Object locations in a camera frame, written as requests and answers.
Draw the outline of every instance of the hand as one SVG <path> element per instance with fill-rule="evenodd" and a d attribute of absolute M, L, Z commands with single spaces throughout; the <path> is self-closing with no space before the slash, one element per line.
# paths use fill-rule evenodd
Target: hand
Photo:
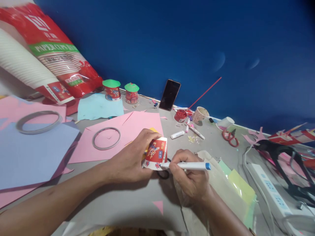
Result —
<path fill-rule="evenodd" d="M 153 170 L 142 168 L 141 161 L 144 151 L 152 139 L 162 135 L 149 129 L 143 129 L 136 139 L 108 161 L 101 163 L 107 173 L 106 182 L 126 183 L 147 180 Z"/>
<path fill-rule="evenodd" d="M 202 159 L 187 149 L 179 149 L 170 163 L 170 170 L 184 193 L 197 201 L 206 200 L 210 192 L 208 172 L 203 170 L 188 170 L 186 174 L 185 171 L 177 165 L 177 163 L 182 161 L 202 162 Z"/>

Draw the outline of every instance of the left hand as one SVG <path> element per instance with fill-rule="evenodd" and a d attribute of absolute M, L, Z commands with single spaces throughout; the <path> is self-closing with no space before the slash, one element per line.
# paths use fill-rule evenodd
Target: left hand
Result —
<path fill-rule="evenodd" d="M 104 171 L 104 181 L 106 183 L 126 183 L 149 179 L 153 170 L 142 168 L 142 156 L 150 142 L 161 136 L 152 130 L 143 129 L 132 143 L 108 161 L 100 164 Z"/>

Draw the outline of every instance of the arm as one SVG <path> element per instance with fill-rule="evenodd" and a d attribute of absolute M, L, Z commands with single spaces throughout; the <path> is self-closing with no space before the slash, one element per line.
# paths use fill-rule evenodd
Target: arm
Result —
<path fill-rule="evenodd" d="M 171 172 L 182 190 L 206 211 L 211 230 L 215 236 L 252 236 L 245 225 L 222 201 L 210 186 L 206 171 L 190 171 L 186 174 L 177 163 L 202 161 L 189 150 L 178 150 L 170 163 Z"/>
<path fill-rule="evenodd" d="M 110 160 L 3 212 L 0 214 L 1 235 L 51 235 L 100 186 L 149 179 L 153 171 L 141 167 L 142 155 L 151 140 L 160 137 L 160 134 L 144 129 Z"/>

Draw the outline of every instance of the green paper lid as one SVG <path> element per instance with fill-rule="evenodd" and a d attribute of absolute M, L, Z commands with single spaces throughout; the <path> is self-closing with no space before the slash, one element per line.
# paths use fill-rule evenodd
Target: green paper lid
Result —
<path fill-rule="evenodd" d="M 109 88 L 116 88 L 120 86 L 120 82 L 117 80 L 109 79 L 109 80 L 104 80 L 103 85 Z"/>
<path fill-rule="evenodd" d="M 125 85 L 125 89 L 126 89 L 128 92 L 138 92 L 139 87 L 138 87 L 136 84 L 129 83 L 129 84 L 126 84 L 126 85 Z"/>

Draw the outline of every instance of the white marker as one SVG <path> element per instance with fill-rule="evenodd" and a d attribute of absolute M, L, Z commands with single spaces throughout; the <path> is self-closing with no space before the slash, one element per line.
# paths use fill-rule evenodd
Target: white marker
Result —
<path fill-rule="evenodd" d="M 185 130 L 185 133 L 188 133 L 188 129 L 189 129 L 189 123 L 190 123 L 190 119 L 188 117 L 188 121 L 187 121 L 187 126 L 186 126 L 186 130 Z"/>
<path fill-rule="evenodd" d="M 177 165 L 182 169 L 188 170 L 211 170 L 210 163 L 208 162 L 180 162 Z M 161 163 L 160 166 L 169 169 L 170 162 Z"/>
<path fill-rule="evenodd" d="M 192 126 L 189 126 L 189 128 L 190 128 L 193 132 L 195 132 L 199 137 L 201 137 L 202 139 L 205 139 L 205 137 L 204 137 L 201 133 L 199 133 L 198 130 L 196 130 L 196 129 L 193 128 Z"/>

